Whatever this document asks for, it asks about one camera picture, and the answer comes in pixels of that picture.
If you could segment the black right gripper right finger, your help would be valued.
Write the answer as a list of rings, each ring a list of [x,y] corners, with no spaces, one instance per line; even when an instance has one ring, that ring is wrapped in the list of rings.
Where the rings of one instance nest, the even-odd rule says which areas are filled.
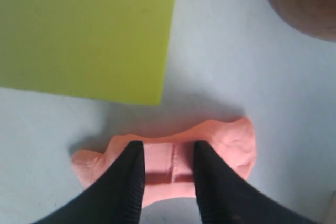
[[[194,181],[203,223],[298,223],[298,216],[261,194],[205,141],[194,144]]]

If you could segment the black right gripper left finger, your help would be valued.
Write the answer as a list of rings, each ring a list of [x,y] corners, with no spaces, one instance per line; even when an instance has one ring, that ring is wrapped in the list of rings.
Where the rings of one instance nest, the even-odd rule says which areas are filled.
[[[144,146],[132,141],[88,189],[38,223],[139,223],[144,187]]]

